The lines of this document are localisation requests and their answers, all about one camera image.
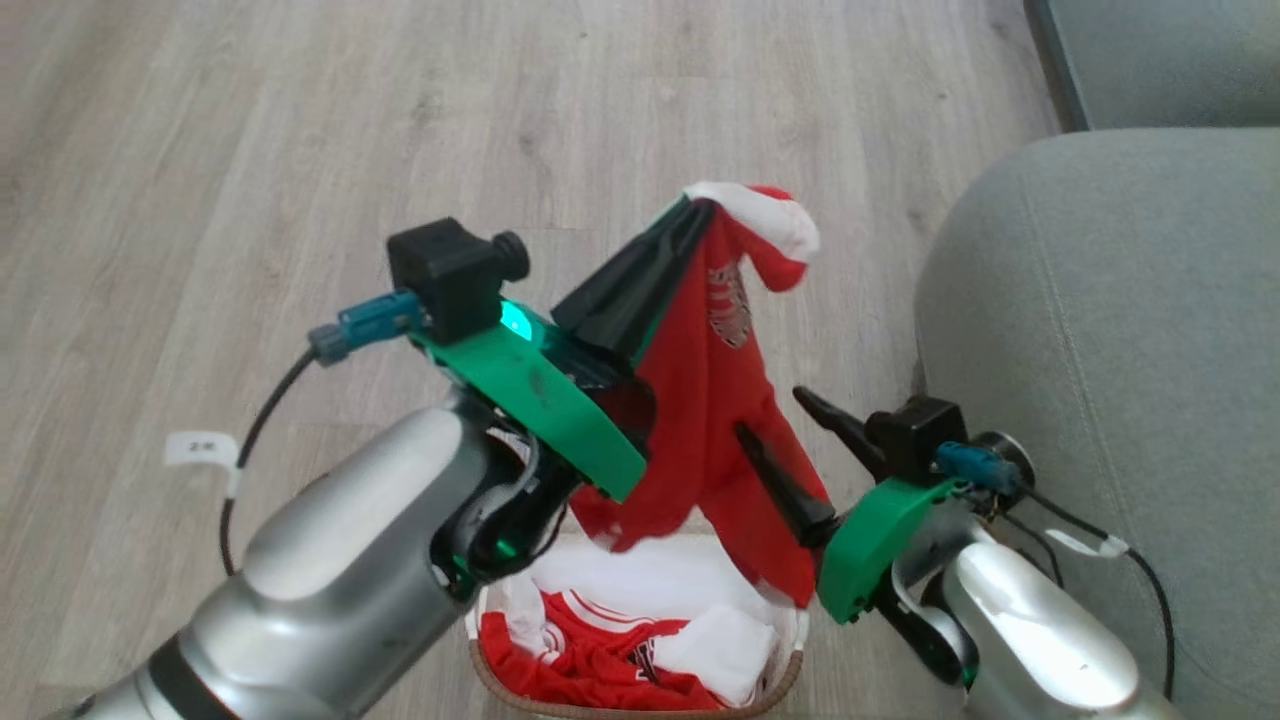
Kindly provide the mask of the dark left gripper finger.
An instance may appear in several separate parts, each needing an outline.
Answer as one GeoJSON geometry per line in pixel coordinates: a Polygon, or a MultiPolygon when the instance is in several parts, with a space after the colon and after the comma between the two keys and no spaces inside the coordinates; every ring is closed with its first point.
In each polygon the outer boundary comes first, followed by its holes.
{"type": "Polygon", "coordinates": [[[590,345],[637,364],[714,214],[677,202],[590,277],[590,345]]]}
{"type": "Polygon", "coordinates": [[[646,347],[701,245],[701,202],[678,199],[552,309],[593,347],[646,347]]]}

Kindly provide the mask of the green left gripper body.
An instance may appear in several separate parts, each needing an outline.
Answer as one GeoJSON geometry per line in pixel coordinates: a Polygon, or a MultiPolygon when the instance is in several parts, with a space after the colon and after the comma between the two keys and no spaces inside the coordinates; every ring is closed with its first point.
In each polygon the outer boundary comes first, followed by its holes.
{"type": "Polygon", "coordinates": [[[641,450],[543,352],[541,318],[503,299],[498,323],[452,345],[413,333],[433,360],[524,425],[611,498],[627,498],[646,471],[641,450]]]}

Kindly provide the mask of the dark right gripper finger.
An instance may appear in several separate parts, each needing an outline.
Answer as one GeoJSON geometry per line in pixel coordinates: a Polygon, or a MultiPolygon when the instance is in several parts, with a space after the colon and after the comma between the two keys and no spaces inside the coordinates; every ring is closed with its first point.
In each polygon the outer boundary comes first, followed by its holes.
{"type": "Polygon", "coordinates": [[[792,397],[810,419],[840,439],[873,478],[873,482],[883,482],[888,477],[884,455],[872,442],[864,421],[822,398],[808,387],[794,387],[792,397]]]}
{"type": "Polygon", "coordinates": [[[805,550],[823,550],[838,528],[835,507],[805,489],[750,427],[739,421],[733,430],[749,464],[797,544],[805,550]]]}

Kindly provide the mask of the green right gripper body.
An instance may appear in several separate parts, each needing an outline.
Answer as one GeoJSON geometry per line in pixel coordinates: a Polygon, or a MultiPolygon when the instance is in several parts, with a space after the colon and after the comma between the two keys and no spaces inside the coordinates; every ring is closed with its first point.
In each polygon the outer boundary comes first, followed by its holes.
{"type": "Polygon", "coordinates": [[[964,486],[957,478],[929,487],[890,478],[852,506],[827,543],[817,577],[817,597],[835,623],[854,623],[872,607],[882,577],[931,510],[964,486]]]}

